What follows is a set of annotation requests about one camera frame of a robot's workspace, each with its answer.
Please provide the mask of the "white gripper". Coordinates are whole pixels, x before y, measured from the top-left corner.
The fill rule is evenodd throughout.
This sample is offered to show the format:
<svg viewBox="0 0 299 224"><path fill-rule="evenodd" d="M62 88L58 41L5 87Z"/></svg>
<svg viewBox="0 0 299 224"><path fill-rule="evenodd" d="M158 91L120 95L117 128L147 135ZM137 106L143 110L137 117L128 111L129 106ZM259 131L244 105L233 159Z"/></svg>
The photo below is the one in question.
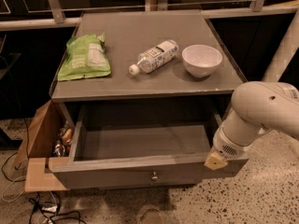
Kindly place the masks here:
<svg viewBox="0 0 299 224"><path fill-rule="evenodd" d="M224 168L228 165L227 159L242 157L249 148L249 144L250 140L243 133L231 133L220 126L213 137L215 149L208 152L204 165L213 171Z"/></svg>

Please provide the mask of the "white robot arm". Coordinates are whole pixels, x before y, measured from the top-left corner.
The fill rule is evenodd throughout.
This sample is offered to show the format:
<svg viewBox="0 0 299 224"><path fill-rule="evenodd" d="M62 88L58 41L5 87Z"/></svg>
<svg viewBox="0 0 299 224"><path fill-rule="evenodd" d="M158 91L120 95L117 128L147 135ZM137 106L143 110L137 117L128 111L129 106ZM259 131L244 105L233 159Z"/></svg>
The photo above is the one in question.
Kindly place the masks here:
<svg viewBox="0 0 299 224"><path fill-rule="evenodd" d="M260 81L238 86L231 108L213 137L205 166L218 170L247 152L252 142L272 130L299 137L298 90L281 82L283 72L299 47L299 11L279 43Z"/></svg>

